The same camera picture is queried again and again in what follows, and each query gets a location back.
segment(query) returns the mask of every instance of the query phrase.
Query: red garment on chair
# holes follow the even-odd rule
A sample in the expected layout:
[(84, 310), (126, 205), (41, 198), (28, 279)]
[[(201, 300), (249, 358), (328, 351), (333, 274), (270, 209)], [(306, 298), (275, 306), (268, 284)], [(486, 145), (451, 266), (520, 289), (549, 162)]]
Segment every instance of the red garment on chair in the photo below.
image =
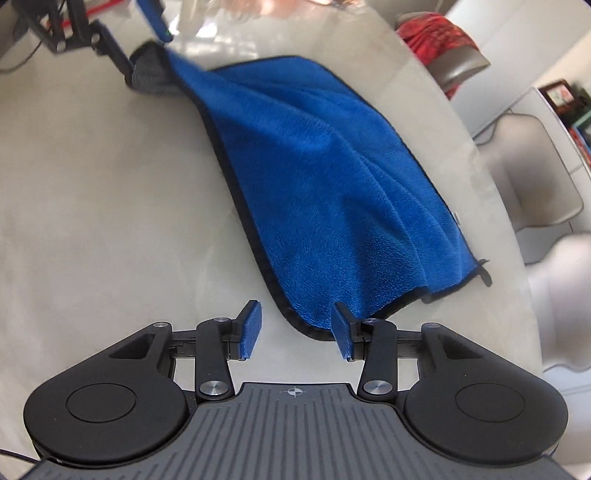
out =
[[(397, 33), (425, 66), (453, 48), (468, 45), (478, 50), (470, 36), (442, 14), (413, 18), (403, 23)], [(457, 89), (446, 92), (447, 98), (451, 99)]]

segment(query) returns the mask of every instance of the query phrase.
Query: tabletop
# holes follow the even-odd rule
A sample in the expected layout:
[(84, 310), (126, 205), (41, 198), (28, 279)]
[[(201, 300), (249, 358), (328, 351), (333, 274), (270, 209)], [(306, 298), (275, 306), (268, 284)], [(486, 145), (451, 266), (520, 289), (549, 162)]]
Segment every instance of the tabletop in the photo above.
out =
[[(176, 18), (179, 4), (168, 3)], [(105, 22), (127, 53), (152, 37), (135, 10)], [(539, 374), (537, 323), (501, 198), (460, 119), (396, 33), (369, 8), (305, 2), (287, 20), (222, 18), (215, 29), (172, 48), (207, 68), (279, 54), (326, 66), (390, 121), (474, 255), (489, 260), (492, 287), (477, 278), (391, 320), (409, 330), (438, 321)], [(26, 38), (0, 64), (34, 44)], [(236, 387), (356, 387), (362, 362), (298, 333), (276, 308), (188, 99), (134, 93), (89, 50), (53, 57), (41, 49), (0, 79), (0, 447), (33, 453), (22, 407), (51, 376), (155, 320), (191, 329), (235, 317), (250, 299), (262, 303), (263, 327), (253, 357), (230, 366)], [(401, 361), (400, 388), (416, 379), (413, 362)], [(177, 382), (193, 386), (186, 361)], [(0, 461), (5, 468), (14, 471)]]

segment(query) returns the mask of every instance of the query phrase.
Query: black wire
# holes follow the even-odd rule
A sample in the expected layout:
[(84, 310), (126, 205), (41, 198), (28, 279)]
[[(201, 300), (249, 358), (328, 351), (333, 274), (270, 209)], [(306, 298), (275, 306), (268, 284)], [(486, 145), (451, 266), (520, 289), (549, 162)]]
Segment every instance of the black wire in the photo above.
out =
[(28, 457), (26, 455), (22, 455), (20, 453), (11, 452), (10, 450), (4, 450), (3, 448), (0, 448), (0, 455), (15, 458), (15, 459), (21, 460), (23, 462), (32, 463), (33, 465), (35, 465), (36, 463), (39, 463), (39, 460), (35, 460), (34, 458)]
[[(61, 0), (60, 13), (61, 13), (62, 9), (64, 8), (65, 4), (66, 4), (66, 0)], [(27, 64), (27, 62), (33, 58), (33, 55), (35, 53), (37, 53), (37, 50), (39, 50), (39, 48), (41, 48), (41, 45), (43, 45), (43, 40), (39, 41), (37, 46), (33, 49), (33, 51), (29, 55), (26, 56), (26, 58), (23, 61), (17, 63), (14, 67), (10, 67), (7, 69), (0, 69), (0, 75), (10, 75), (11, 73), (16, 72), (19, 68), (24, 67)]]

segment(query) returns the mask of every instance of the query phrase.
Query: brown framed photo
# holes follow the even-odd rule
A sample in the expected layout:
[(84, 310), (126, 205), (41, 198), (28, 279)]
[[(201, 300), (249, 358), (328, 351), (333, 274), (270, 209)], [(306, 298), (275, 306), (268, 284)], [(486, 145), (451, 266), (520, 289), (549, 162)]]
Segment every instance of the brown framed photo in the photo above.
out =
[(579, 100), (566, 80), (559, 80), (540, 88), (541, 94), (558, 115), (572, 111)]

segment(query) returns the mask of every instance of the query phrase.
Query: black towel edge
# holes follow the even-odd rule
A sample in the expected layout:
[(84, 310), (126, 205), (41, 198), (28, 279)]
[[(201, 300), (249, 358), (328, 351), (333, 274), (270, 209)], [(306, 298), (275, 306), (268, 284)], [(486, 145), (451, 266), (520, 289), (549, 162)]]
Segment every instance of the black towel edge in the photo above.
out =
[[(169, 72), (170, 77), (175, 81), (175, 83), (179, 86), (179, 88), (183, 91), (183, 93), (185, 93), (187, 95), (187, 97), (189, 97), (189, 99), (194, 103), (195, 107), (197, 107), (197, 110), (199, 111), (199, 114), (202, 117), (203, 123), (205, 125), (205, 129), (207, 131), (209, 139), (212, 142), (212, 146), (213, 146), (214, 153), (216, 154), (217, 162), (219, 163), (220, 168), (222, 170), (222, 174), (224, 175), (224, 178), (226, 179), (226, 183), (228, 184), (228, 189), (230, 191), (230, 195), (232, 196), (232, 200), (234, 201), (236, 211), (238, 212), (238, 217), (240, 219), (240, 222), (242, 223), (242, 227), (244, 228), (244, 232), (246, 234), (246, 238), (248, 240), (248, 243), (251, 246), (251, 250), (254, 255), (256, 264), (259, 267), (259, 270), (261, 272), (263, 280), (264, 280), (265, 284), (267, 285), (267, 289), (269, 290), (269, 293), (271, 294), (273, 301), (277, 305), (277, 308), (279, 309), (281, 314), (285, 317), (287, 322), (293, 328), (295, 328), (298, 332), (306, 335), (307, 337), (309, 337), (313, 340), (319, 340), (322, 342), (334, 342), (335, 337), (333, 336), (333, 334), (330, 330), (315, 327), (315, 326), (307, 323), (296, 312), (295, 308), (291, 305), (291, 302), (289, 301), (289, 299), (285, 295), (285, 291), (281, 287), (281, 284), (279, 283), (279, 280), (278, 280), (277, 276), (275, 275), (273, 267), (271, 266), (271, 262), (269, 261), (269, 258), (267, 257), (267, 253), (265, 252), (265, 249), (262, 245), (261, 239), (258, 235), (258, 230), (256, 229), (255, 222), (252, 218), (250, 210), (248, 209), (248, 204), (246, 203), (246, 199), (244, 197), (244, 194), (242, 193), (242, 189), (240, 188), (238, 178), (236, 177), (236, 173), (234, 172), (234, 169), (232, 168), (232, 164), (231, 164), (230, 159), (228, 157), (228, 153), (226, 152), (226, 147), (223, 144), (223, 141), (217, 131), (217, 127), (215, 126), (212, 115), (209, 112), (207, 105), (185, 84), (184, 80), (181, 79), (176, 74), (172, 65), (170, 64), (170, 59), (168, 58), (166, 48), (163, 45), (158, 44), (155, 41), (147, 41), (146, 43), (141, 45), (132, 54), (132, 56), (131, 56), (132, 61), (134, 59), (138, 58), (138, 56), (141, 53), (143, 53), (146, 49), (148, 49), (152, 46), (157, 49), (158, 58), (160, 58), (162, 65), (166, 69), (166, 71)], [(371, 106), (366, 100), (364, 100), (364, 98), (362, 98), (357, 92), (355, 92), (346, 82), (344, 82), (339, 76), (335, 75), (329, 69), (327, 69), (323, 65), (315, 62), (314, 60), (305, 59), (304, 57), (300, 57), (298, 55), (282, 55), (282, 56), (269, 57), (269, 58), (264, 58), (264, 59), (255, 59), (255, 60), (248, 60), (248, 61), (244, 61), (244, 62), (236, 62), (234, 64), (224, 65), (224, 66), (219, 67), (217, 69), (213, 69), (212, 71), (215, 72), (215, 71), (223, 70), (228, 67), (247, 64), (247, 63), (254, 63), (254, 62), (272, 60), (272, 59), (277, 59), (277, 58), (290, 58), (290, 57), (302, 58), (304, 60), (312, 61), (312, 62), (316, 63), (317, 65), (319, 65), (320, 67), (322, 67), (323, 69), (325, 69), (328, 73), (330, 73), (337, 80), (339, 80), (341, 83), (343, 83), (343, 85), (345, 85), (351, 92), (353, 92), (358, 97), (359, 100), (361, 100), (363, 103), (368, 105), (372, 110), (374, 110), (380, 116), (382, 116), (384, 121), (387, 122), (388, 125), (390, 125), (390, 127), (394, 130), (394, 127), (392, 127), (390, 122), (388, 122), (388, 120), (380, 112), (378, 112), (373, 106)], [(439, 191), (437, 190), (437, 188), (435, 187), (435, 185), (433, 184), (433, 182), (431, 181), (431, 179), (429, 178), (429, 176), (427, 175), (427, 173), (423, 169), (423, 166), (414, 157), (414, 154), (408, 148), (408, 146), (406, 145), (404, 140), (402, 138), (400, 140), (401, 140), (402, 144), (404, 145), (404, 147), (412, 155), (414, 161), (417, 163), (419, 168), (421, 168), (423, 175), (428, 180), (428, 182), (431, 184), (431, 186), (433, 187), (433, 190), (437, 193), (437, 195), (439, 196), (439, 198), (441, 199), (443, 204), (446, 206), (450, 215), (452, 215), (452, 211), (449, 209), (449, 207), (447, 206), (447, 203), (443, 200), (443, 198), (439, 194)], [(378, 318), (378, 319), (386, 319), (386, 318), (392, 316), (397, 311), (401, 310), (402, 308), (404, 308), (405, 306), (411, 304), (412, 302), (414, 302), (416, 300), (423, 300), (423, 302), (425, 302), (425, 303), (431, 303), (432, 301), (438, 300), (440, 298), (443, 298), (443, 297), (449, 295), (450, 293), (460, 290), (463, 286), (465, 286), (467, 283), (469, 283), (474, 277), (481, 275), (483, 273), (483, 271), (486, 272), (484, 267), (482, 266), (483, 262), (482, 261), (479, 262), (472, 254), (472, 250), (470, 249), (470, 246), (468, 245), (468, 242), (466, 241), (465, 237), (463, 236), (462, 230), (459, 228), (459, 226), (458, 226), (458, 230), (460, 232), (460, 235), (462, 236), (462, 239), (466, 243), (466, 246), (468, 247), (468, 251), (470, 252), (470, 255), (472, 256), (474, 261), (478, 264), (478, 266), (469, 275), (467, 275), (466, 278), (464, 278), (464, 280), (462, 282), (460, 282), (457, 285), (454, 285), (453, 287), (439, 291), (437, 293), (430, 293), (426, 287), (415, 288), (413, 290), (410, 290), (410, 291), (404, 293), (402, 296), (400, 296), (399, 298), (388, 303), (387, 305), (385, 305), (384, 307), (382, 307), (381, 309), (379, 309), (377, 312), (375, 312), (374, 314), (372, 314), (370, 316), (374, 317), (374, 318)]]

